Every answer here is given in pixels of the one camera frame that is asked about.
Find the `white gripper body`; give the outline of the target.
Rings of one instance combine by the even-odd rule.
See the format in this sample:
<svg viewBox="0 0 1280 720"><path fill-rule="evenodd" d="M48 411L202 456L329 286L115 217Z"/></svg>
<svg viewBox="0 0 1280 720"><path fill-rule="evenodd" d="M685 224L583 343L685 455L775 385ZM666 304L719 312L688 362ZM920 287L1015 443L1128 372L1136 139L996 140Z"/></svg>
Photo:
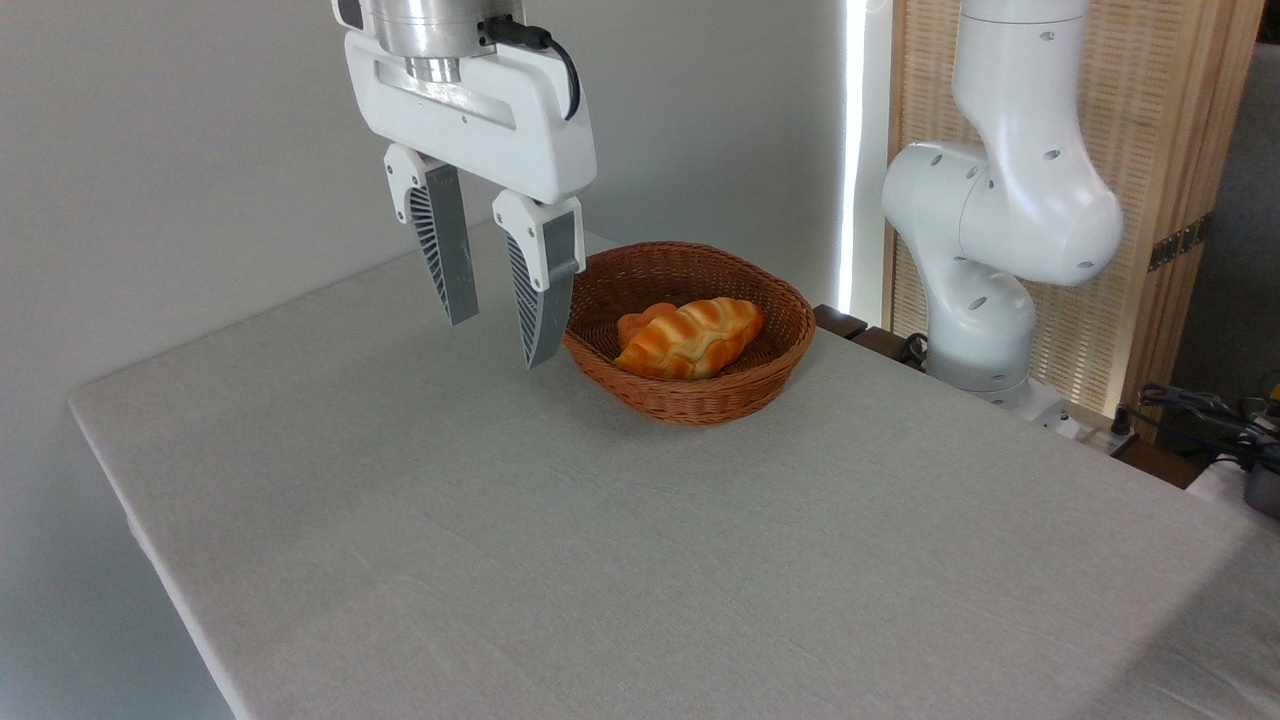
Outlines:
<svg viewBox="0 0 1280 720"><path fill-rule="evenodd" d="M554 53L500 45L465 58L456 85L416 79L370 35L346 36L358 109L370 129L540 202L596 178L590 113L566 117L570 78Z"/></svg>

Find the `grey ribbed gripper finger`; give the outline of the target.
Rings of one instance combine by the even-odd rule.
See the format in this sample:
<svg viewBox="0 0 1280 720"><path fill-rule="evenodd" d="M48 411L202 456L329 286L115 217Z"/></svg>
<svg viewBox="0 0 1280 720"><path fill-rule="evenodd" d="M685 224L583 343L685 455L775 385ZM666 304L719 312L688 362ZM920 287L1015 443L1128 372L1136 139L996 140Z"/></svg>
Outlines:
<svg viewBox="0 0 1280 720"><path fill-rule="evenodd" d="M388 147L384 169L396 218L412 228L451 324L477 315L458 169L402 143Z"/></svg>
<svg viewBox="0 0 1280 720"><path fill-rule="evenodd" d="M493 204L504 231L526 366L553 357L563 338L573 278L586 265L581 204L539 204L503 190Z"/></svg>

